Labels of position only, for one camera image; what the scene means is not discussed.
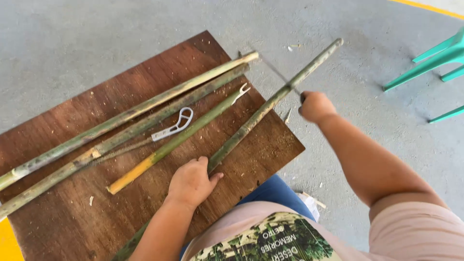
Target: person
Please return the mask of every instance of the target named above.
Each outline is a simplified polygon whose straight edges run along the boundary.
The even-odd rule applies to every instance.
[[[464,260],[464,223],[432,187],[338,115],[323,93],[302,95],[300,114],[319,127],[370,208],[368,253],[314,222],[277,175],[182,249],[195,209],[224,176],[208,178],[208,159],[200,157],[176,171],[130,260]]]

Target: pink t-shirt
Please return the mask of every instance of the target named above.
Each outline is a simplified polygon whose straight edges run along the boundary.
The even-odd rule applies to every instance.
[[[182,261],[464,260],[464,223],[434,204],[398,203],[373,220],[369,247],[368,253],[356,250],[283,205],[250,202],[195,237]]]

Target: wooden board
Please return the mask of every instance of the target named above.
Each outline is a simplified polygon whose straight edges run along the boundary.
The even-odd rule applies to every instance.
[[[0,173],[229,60],[208,31],[200,33],[0,135]],[[238,78],[193,104],[193,120],[244,82],[248,82],[245,77]],[[161,206],[177,168],[192,158],[210,157],[263,103],[263,97],[252,88],[233,107],[115,196],[105,187],[168,138],[80,171],[9,215],[24,258],[108,260]],[[171,116],[145,136],[173,125],[177,117]],[[6,202],[138,119],[21,179],[2,191],[0,200]],[[271,111],[217,168],[225,177],[196,211],[186,241],[303,150],[303,145]]]

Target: concrete floor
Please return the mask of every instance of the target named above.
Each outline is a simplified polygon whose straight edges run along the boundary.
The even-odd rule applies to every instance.
[[[344,117],[411,165],[463,218],[464,115],[426,120],[464,105],[464,78],[441,82],[438,75],[456,67],[450,65],[388,93],[380,86],[461,25],[386,0],[7,1],[0,10],[0,132],[206,29],[231,57],[251,43],[288,78],[343,37],[341,50],[299,89],[326,92]],[[302,47],[289,52],[291,44]],[[265,98],[283,84],[262,63],[247,76]],[[290,94],[276,111],[284,118],[297,106]],[[296,110],[289,127],[306,151],[281,176],[328,205],[320,220],[328,230],[368,250],[368,209],[326,140]]]

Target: saw handle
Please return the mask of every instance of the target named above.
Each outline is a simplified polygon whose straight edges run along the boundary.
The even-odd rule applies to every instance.
[[[189,111],[190,112],[190,116],[185,116],[184,115],[184,112],[186,111]],[[187,119],[187,122],[184,124],[184,125],[180,125],[182,119]],[[151,139],[155,142],[155,141],[159,141],[163,138],[166,138],[167,136],[170,136],[172,134],[175,134],[179,131],[183,131],[189,124],[190,122],[192,121],[193,119],[193,110],[190,109],[189,107],[184,107],[180,110],[179,112],[179,120],[177,120],[177,123],[167,129],[164,129],[162,131],[159,131],[157,133],[153,133],[151,135]]]

